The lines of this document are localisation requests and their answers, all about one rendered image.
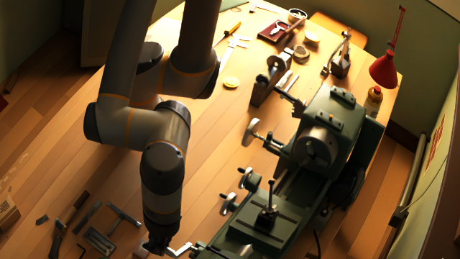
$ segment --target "wooden chair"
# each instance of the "wooden chair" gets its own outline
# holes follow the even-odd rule
[[[346,23],[322,11],[317,11],[312,17],[310,17],[310,21],[337,35],[341,35],[341,33],[343,31],[346,31],[348,27]],[[351,28],[351,43],[355,44],[357,47],[360,47],[361,49],[364,49],[366,47],[368,40],[368,36],[354,29],[353,27]]]

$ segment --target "baseboard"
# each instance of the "baseboard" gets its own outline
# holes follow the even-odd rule
[[[418,145],[418,137],[410,133],[407,129],[390,119],[385,134],[415,154]]]

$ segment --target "hammer head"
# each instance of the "hammer head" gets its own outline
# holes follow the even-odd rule
[[[55,226],[60,229],[60,231],[64,232],[64,233],[67,233],[67,226],[62,222],[60,221],[60,219],[56,218],[55,219]]]

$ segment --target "red lampshade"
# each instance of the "red lampshade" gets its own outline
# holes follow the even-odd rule
[[[384,56],[378,58],[369,67],[369,73],[376,83],[386,89],[394,89],[397,86],[397,74],[393,58],[395,53],[387,50]]]

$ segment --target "red desk lamp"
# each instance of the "red desk lamp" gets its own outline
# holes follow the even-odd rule
[[[386,89],[394,89],[397,86],[397,74],[393,58],[395,57],[397,36],[400,34],[405,8],[400,6],[400,10],[401,15],[399,21],[397,22],[395,36],[393,36],[392,42],[388,41],[390,49],[387,50],[384,56],[378,58],[369,67],[369,73],[372,79],[374,79],[374,81],[381,87],[385,87]]]

